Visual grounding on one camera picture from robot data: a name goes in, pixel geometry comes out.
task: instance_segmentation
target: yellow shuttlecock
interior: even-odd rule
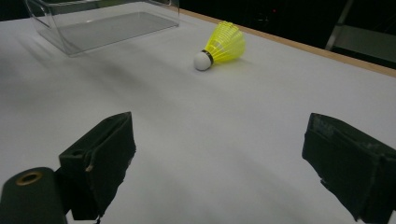
[[[194,57],[196,69],[204,71],[213,63],[227,62],[245,52],[245,38],[237,26],[222,21],[207,41],[205,49]]]

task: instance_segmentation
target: clear plastic container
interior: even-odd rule
[[[24,0],[38,33],[67,55],[178,26],[178,0]]]

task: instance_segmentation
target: dark background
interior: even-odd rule
[[[347,0],[180,0],[180,7],[324,49]],[[23,0],[1,0],[0,21],[28,18]],[[396,0],[355,0],[345,24],[396,35]],[[395,63],[335,51],[365,61]]]

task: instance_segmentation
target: white table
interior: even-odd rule
[[[0,22],[0,183],[132,111],[137,152],[103,223],[355,223],[302,159],[306,125],[324,114],[396,148],[396,78],[249,34],[240,60],[198,72],[214,26],[181,15],[69,58],[29,20]]]

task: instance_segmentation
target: black fabric cover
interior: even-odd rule
[[[341,120],[311,114],[303,158],[355,220],[389,222],[396,190],[393,148]]]

